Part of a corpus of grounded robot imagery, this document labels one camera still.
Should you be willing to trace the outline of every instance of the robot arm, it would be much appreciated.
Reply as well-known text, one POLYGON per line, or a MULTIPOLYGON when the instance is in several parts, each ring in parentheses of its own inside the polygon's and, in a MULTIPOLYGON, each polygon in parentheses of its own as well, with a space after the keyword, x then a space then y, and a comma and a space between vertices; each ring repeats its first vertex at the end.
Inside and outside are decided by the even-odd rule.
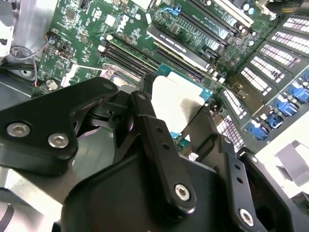
POLYGON ((309 229, 250 151, 237 158, 206 107, 187 126, 198 162, 178 155, 147 94, 118 92, 104 78, 13 106, 0 117, 0 164, 55 179, 71 166, 78 137, 100 126, 113 129, 114 164, 70 192, 64 232, 309 229))

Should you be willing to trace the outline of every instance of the cable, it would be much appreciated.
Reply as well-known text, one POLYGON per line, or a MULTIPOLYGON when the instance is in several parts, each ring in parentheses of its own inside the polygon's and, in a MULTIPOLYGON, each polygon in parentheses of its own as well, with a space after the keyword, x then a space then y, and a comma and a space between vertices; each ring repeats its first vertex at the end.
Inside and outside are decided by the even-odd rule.
POLYGON ((34 71, 32 64, 2 64, 0 70, 21 70, 21 71, 34 71))
POLYGON ((10 50, 10 53, 11 55, 16 59, 16 60, 27 60, 27 59, 32 59, 32 62, 33 62, 33 68, 34 68, 34 85, 35 87, 37 86, 37 82, 38 82, 38 70, 37 70, 37 64, 35 63, 35 56, 37 54, 39 54, 42 50, 44 50, 47 46, 49 45, 49 41, 47 41, 39 50, 37 50, 36 52, 32 52, 30 49, 24 47, 24 46, 20 46, 20 45, 16 45, 16 46, 13 46, 10 50), (18 57, 16 54, 14 54, 13 52, 14 51, 18 51, 18 50, 21 50, 23 49, 24 51, 26 51, 27 53, 29 53, 30 55, 27 56, 27 57, 18 57))

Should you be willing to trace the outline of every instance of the blue latch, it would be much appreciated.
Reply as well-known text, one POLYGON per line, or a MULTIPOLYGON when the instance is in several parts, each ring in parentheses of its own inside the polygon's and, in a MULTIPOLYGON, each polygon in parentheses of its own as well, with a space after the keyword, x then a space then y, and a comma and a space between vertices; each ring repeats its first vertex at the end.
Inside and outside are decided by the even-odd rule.
POLYGON ((177 6, 175 7, 175 9, 173 9, 172 7, 170 6, 166 6, 164 7, 163 9, 160 10, 161 12, 170 12, 171 14, 175 15, 175 16, 178 16, 180 14, 180 12, 182 11, 181 7, 180 6, 177 6))
POLYGON ((279 126, 282 125, 283 123, 283 118, 277 115, 274 112, 270 112, 266 119, 265 122, 272 128, 272 129, 277 129, 279 126))
POLYGON ((275 107, 283 113, 284 116, 293 116, 297 111, 298 107, 293 103, 289 102, 283 96, 279 95, 275 101, 275 107))
POLYGON ((309 90, 297 82, 292 83, 292 87, 289 89, 289 93, 301 103, 309 102, 309 90))
POLYGON ((305 80, 309 82, 309 71, 305 74, 305 80))
POLYGON ((254 120, 249 123, 248 130, 258 141, 265 140, 269 135, 267 129, 254 120))

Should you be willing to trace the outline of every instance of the ram slot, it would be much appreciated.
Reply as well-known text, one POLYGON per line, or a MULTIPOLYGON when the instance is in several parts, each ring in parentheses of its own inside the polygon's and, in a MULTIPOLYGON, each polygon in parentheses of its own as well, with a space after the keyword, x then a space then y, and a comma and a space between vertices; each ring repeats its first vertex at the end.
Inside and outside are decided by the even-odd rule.
POLYGON ((146 70, 151 74, 155 74, 156 70, 152 68, 151 66, 148 66, 147 64, 139 61, 135 57, 131 56, 129 53, 126 51, 120 50, 119 48, 110 45, 108 47, 108 50, 112 51, 114 54, 118 55, 119 57, 122 57, 123 59, 127 60, 129 63, 134 64, 138 67, 140 67, 142 70, 146 70))
POLYGON ((240 31, 236 28, 232 27, 222 19, 218 18, 213 12, 208 10, 203 4, 201 4, 198 0, 188 0, 188 3, 192 5, 194 8, 198 9, 202 14, 205 15, 206 18, 211 20, 213 23, 225 29, 232 36, 237 36, 240 31))
POLYGON ((160 47, 157 48, 155 52, 159 54, 160 56, 164 57, 170 63, 172 63, 175 67, 178 67, 186 71, 187 73, 189 73, 196 80, 201 81, 203 79, 203 75, 201 73, 193 70, 189 65, 181 62, 179 59, 174 58, 167 51, 161 49, 160 47))
POLYGON ((124 60, 121 57, 116 56, 115 54, 107 52, 103 56, 112 60, 113 62, 115 62, 120 67, 126 69, 129 72, 134 73, 137 76, 145 76, 146 75, 145 71, 142 71, 140 68, 136 67, 135 65, 127 63, 126 60, 124 60))
POLYGON ((127 51, 122 50, 121 48, 111 44, 110 42, 106 43, 103 56, 112 59, 114 62, 119 63, 119 65, 123 67, 129 68, 129 70, 132 70, 132 72, 134 73, 149 73, 151 75, 154 75, 157 70, 151 65, 137 59, 127 51))
POLYGON ((185 11, 181 11, 180 17, 187 21, 188 23, 192 24, 196 28, 198 28, 200 31, 211 37, 214 41, 216 41, 221 47, 228 47, 228 43, 220 38, 218 35, 216 35, 214 32, 209 30, 207 27, 205 27, 201 22, 197 21, 195 18, 192 18, 189 14, 187 14, 185 11))
POLYGON ((139 52, 141 55, 145 56, 147 59, 151 60, 153 64, 155 64, 157 66, 157 68, 159 68, 160 66, 160 62, 157 61, 156 59, 152 58, 150 55, 148 55, 147 53, 143 52, 142 50, 140 50, 139 48, 129 44, 128 42, 124 41, 123 39, 121 39, 118 35, 113 34, 112 35, 114 39, 118 40, 119 42, 123 43, 124 45, 126 45, 127 47, 139 52))

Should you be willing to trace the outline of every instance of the green circuit board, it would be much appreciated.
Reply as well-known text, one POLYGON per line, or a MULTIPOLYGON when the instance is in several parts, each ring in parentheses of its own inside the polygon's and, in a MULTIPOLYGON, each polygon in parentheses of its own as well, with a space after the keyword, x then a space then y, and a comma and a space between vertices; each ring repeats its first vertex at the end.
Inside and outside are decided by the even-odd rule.
MULTIPOLYGON (((278 18, 270 21, 269 16, 261 14, 254 1, 249 0, 247 2, 255 10, 250 15, 254 20, 250 30, 254 30, 256 34, 241 33, 231 36, 185 0, 152 0, 146 10, 136 4, 141 2, 142 0, 58 0, 51 24, 51 31, 57 34, 57 41, 43 54, 38 70, 39 80, 44 83, 54 78, 62 86, 73 85, 102 75, 106 65, 117 66, 114 60, 98 52, 102 40, 109 37, 111 43, 154 69, 158 69, 158 63, 164 63, 216 92, 220 86, 207 78, 207 74, 203 79, 196 80, 185 69, 155 52, 158 44, 147 34, 150 24, 147 16, 150 16, 151 24, 156 24, 205 59, 209 58, 203 53, 205 47, 215 51, 219 56, 210 63, 218 73, 227 78, 236 72, 279 21, 278 18), (166 7, 185 9, 188 15, 202 21, 205 27, 229 45, 222 48, 208 34, 164 10, 166 7)), ((214 2, 205 7, 229 25, 235 24, 235 19, 214 2)), ((126 79, 134 86, 139 85, 140 79, 133 75, 126 75, 126 79)), ((44 84, 37 90, 43 93, 50 91, 44 84)))

